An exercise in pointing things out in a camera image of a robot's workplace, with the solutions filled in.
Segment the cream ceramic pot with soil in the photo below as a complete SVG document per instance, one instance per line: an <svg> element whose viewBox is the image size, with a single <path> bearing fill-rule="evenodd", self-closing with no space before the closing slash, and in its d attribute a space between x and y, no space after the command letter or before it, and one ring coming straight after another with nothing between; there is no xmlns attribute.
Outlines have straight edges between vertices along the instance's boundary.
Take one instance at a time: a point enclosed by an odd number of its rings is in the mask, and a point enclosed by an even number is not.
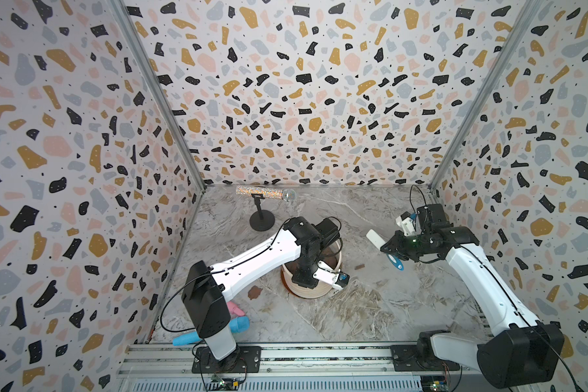
<svg viewBox="0 0 588 392"><path fill-rule="evenodd" d="M328 249L323 250L322 262L325 264L324 269L331 270L334 273L341 272L342 256L340 251L340 243L333 243ZM326 284L322 281L314 288L302 287L292 282L292 272L298 268L298 261L292 261L281 266L281 279L285 287L295 296L303 299L317 299L327 295L333 290L331 284Z"/></svg>

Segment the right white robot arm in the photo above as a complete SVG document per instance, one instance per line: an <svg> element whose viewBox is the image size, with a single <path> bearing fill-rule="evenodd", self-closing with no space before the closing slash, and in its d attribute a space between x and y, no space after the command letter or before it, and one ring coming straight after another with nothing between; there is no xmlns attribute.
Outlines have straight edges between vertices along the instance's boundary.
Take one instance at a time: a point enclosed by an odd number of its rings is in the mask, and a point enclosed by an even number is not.
<svg viewBox="0 0 588 392"><path fill-rule="evenodd" d="M564 347L560 327L542 323L516 297L473 232L450 223L440 204L419 207L416 218L419 232L405 213L401 229L388 240L376 239L376 247L392 261L420 263L423 256L445 261L467 286L493 335L478 343L449 331L423 332L416 343L419 364L430 368L454 363L475 369L498 389L550 381Z"/></svg>

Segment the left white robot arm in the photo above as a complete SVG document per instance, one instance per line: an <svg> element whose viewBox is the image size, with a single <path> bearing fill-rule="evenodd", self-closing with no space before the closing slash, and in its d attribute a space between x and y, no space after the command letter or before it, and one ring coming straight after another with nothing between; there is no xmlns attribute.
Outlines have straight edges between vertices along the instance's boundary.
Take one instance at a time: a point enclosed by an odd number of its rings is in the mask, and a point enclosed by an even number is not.
<svg viewBox="0 0 588 392"><path fill-rule="evenodd" d="M329 269L325 251L341 240L340 228L326 218L316 225L303 217L286 220L277 233L236 257L207 266L191 266L186 285L179 291L183 305L198 333L217 361L238 358L238 344L231 331L227 303L249 284L269 272L294 262L292 283L312 290L319 284L341 290L348 274Z"/></svg>

